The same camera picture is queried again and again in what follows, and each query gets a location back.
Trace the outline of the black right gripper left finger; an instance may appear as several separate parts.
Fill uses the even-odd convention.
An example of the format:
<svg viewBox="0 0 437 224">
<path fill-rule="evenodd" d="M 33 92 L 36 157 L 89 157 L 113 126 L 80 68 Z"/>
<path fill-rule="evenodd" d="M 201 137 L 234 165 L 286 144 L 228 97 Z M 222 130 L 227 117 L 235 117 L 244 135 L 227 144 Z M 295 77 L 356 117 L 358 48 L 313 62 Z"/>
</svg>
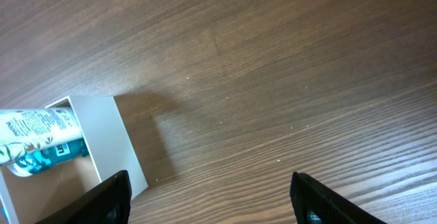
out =
<svg viewBox="0 0 437 224">
<path fill-rule="evenodd" d="M 127 224 L 132 189 L 121 170 L 38 224 Z"/>
</svg>

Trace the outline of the blue mouthwash bottle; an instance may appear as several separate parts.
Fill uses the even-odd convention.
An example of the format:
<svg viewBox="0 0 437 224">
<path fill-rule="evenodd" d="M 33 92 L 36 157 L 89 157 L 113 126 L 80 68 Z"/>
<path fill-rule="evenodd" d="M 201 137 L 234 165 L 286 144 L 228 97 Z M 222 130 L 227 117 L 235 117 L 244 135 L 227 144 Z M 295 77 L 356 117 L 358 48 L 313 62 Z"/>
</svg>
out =
<svg viewBox="0 0 437 224">
<path fill-rule="evenodd" d="M 29 177 L 47 171 L 79 156 L 89 155 L 83 139 L 55 145 L 19 158 L 7 168 L 18 177 Z"/>
</svg>

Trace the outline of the white lotion tube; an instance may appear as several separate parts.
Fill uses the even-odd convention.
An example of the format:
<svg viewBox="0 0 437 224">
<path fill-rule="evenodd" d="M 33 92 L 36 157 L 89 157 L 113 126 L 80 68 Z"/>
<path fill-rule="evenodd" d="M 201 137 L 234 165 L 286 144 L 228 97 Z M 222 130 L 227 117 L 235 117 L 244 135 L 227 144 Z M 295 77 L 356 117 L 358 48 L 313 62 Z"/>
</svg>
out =
<svg viewBox="0 0 437 224">
<path fill-rule="evenodd" d="M 70 107 L 1 110 L 1 165 L 83 137 Z"/>
</svg>

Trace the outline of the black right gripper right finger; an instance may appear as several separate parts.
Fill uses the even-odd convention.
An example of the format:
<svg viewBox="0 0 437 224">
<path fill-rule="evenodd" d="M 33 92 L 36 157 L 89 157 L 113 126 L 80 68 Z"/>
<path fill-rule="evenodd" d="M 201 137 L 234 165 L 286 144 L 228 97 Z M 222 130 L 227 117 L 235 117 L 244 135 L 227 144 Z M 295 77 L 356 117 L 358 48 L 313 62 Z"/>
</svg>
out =
<svg viewBox="0 0 437 224">
<path fill-rule="evenodd" d="M 298 223 L 359 224 L 382 221 L 306 173 L 295 171 L 290 199 Z"/>
</svg>

